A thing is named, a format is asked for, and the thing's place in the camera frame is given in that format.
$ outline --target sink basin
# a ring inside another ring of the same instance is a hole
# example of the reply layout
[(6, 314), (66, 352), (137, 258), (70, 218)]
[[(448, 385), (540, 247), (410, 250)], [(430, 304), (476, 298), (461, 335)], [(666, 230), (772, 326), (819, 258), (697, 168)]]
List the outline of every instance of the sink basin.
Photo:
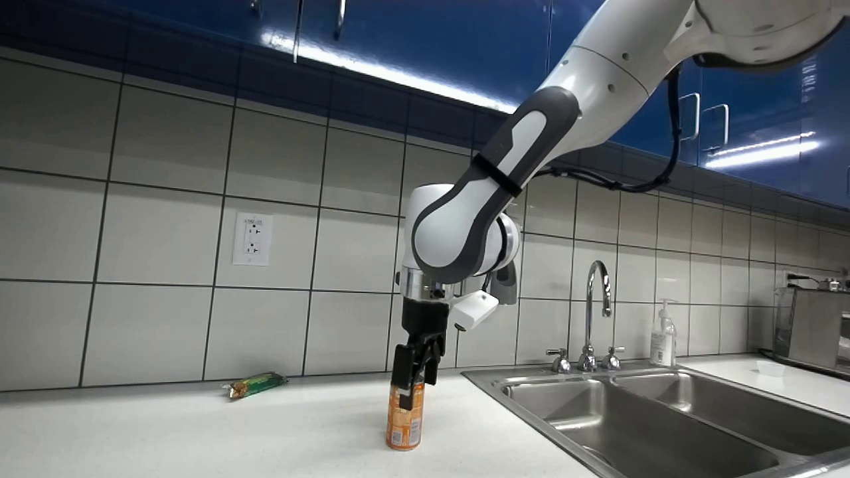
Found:
[(597, 476), (812, 476), (850, 458), (839, 417), (686, 369), (468, 376)]
[(848, 421), (687, 371), (617, 376), (621, 389), (791, 453), (850, 448)]

